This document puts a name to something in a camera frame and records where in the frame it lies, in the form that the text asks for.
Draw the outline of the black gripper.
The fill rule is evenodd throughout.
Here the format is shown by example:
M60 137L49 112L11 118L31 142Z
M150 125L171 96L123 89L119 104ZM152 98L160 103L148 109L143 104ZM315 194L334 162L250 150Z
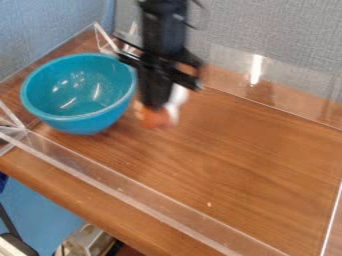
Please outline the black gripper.
M167 103L172 85L190 90L199 82L202 59L186 48L188 0L138 0L140 11L142 52L138 58L119 57L136 68L142 103L160 109Z

